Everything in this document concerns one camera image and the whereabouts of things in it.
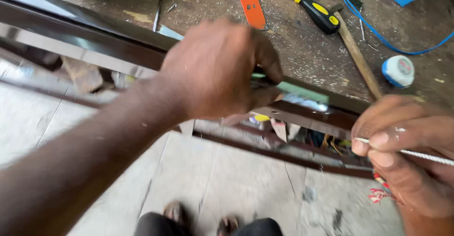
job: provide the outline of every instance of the foot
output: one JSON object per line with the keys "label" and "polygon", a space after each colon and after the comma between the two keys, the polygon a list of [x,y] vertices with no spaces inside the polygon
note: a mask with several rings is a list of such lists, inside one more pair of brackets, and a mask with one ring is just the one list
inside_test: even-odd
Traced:
{"label": "foot", "polygon": [[238,229],[238,220],[235,216],[224,216],[219,222],[219,227],[216,236],[229,236]]}
{"label": "foot", "polygon": [[164,211],[162,211],[162,214],[184,227],[188,227],[189,225],[188,217],[180,202],[171,202],[167,204]]}

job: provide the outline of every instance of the forearm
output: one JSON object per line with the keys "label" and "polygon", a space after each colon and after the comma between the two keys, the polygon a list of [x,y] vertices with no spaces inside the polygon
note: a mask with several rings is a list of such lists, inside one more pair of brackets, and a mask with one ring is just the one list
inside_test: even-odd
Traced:
{"label": "forearm", "polygon": [[65,234],[159,136],[186,120],[162,77],[0,172],[0,234]]}
{"label": "forearm", "polygon": [[419,215],[414,210],[399,207],[407,236],[454,235],[454,217],[430,218]]}

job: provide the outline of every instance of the wooden handle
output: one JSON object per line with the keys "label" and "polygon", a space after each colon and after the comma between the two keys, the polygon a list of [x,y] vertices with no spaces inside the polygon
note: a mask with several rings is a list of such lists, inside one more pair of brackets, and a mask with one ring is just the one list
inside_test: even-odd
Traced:
{"label": "wooden handle", "polygon": [[363,54],[356,45],[356,42],[351,36],[350,31],[348,31],[347,26],[345,25],[345,22],[342,19],[342,16],[338,12],[334,12],[334,16],[339,20],[341,24],[339,28],[339,34],[342,36],[345,46],[348,48],[348,51],[350,52],[350,55],[355,61],[356,66],[358,67],[358,69],[361,72],[361,75],[366,81],[367,87],[369,88],[375,99],[380,99],[381,97],[383,97],[383,93],[381,92],[380,87],[378,86],[377,79],[372,73],[371,68],[369,68],[369,65],[367,65],[367,62],[364,59]]}

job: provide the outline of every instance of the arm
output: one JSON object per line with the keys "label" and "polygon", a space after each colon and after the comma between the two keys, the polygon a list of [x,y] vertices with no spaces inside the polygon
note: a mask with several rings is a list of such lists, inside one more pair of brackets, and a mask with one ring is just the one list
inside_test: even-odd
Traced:
{"label": "arm", "polygon": [[272,102],[276,88],[249,87],[257,64],[280,81],[276,51],[249,27],[219,20],[189,30],[156,77],[0,172],[0,234],[64,235],[172,126]]}
{"label": "arm", "polygon": [[386,179],[409,236],[454,235],[454,167],[397,151],[413,149],[453,159],[453,133],[450,112],[397,95],[371,106],[352,129],[352,139],[370,140],[354,140],[353,152],[369,156]]}

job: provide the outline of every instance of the orange saw blade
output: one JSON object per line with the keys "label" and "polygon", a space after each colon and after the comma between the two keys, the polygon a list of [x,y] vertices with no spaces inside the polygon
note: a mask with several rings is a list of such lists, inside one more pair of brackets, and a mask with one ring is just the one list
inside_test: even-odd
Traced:
{"label": "orange saw blade", "polygon": [[240,0],[249,26],[266,30],[266,21],[258,0]]}

